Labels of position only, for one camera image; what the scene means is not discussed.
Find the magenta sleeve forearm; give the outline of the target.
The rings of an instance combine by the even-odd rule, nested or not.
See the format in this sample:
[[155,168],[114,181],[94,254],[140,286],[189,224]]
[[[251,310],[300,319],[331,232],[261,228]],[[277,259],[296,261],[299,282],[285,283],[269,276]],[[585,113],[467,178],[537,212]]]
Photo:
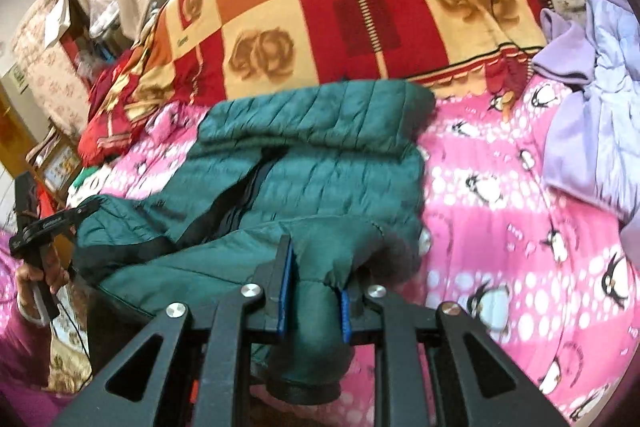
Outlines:
[[1,233],[1,425],[50,426],[58,407],[47,393],[50,331],[23,317],[15,272]]

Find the person's left hand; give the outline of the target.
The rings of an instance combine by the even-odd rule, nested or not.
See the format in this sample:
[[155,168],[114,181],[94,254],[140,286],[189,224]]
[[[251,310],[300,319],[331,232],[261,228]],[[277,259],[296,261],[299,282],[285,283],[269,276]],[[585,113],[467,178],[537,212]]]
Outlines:
[[37,296],[38,284],[43,282],[49,294],[54,296],[70,281],[70,274],[63,268],[54,246],[49,247],[41,262],[41,268],[24,262],[15,272],[17,302],[25,317],[31,317],[36,321],[44,320],[41,312],[43,306],[38,305],[38,300],[42,299],[41,296]]

